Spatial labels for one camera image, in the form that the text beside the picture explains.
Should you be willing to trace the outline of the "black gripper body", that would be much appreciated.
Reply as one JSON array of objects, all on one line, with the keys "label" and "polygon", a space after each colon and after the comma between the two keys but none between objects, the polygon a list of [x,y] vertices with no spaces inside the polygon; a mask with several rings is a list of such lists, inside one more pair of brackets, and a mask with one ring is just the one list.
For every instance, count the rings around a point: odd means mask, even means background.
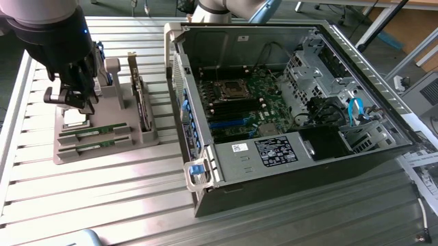
[{"label": "black gripper body", "polygon": [[72,15],[57,23],[33,25],[6,18],[6,24],[24,42],[31,57],[51,73],[60,74],[71,64],[77,66],[84,62],[89,73],[96,74],[93,42],[81,7],[76,7]]}]

